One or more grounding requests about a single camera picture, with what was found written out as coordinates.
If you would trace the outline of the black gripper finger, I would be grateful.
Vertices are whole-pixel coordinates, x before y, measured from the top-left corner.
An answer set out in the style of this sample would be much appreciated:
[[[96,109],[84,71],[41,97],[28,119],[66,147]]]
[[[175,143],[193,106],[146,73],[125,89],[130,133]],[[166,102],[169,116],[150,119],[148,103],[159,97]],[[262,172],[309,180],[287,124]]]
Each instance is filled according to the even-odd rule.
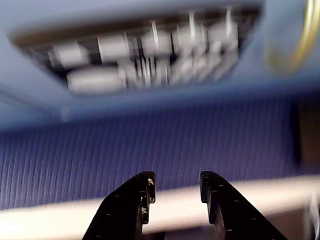
[[[141,240],[156,200],[156,174],[143,171],[111,192],[100,204],[84,240]]]
[[[285,240],[235,187],[213,171],[200,173],[200,197],[219,240]]]

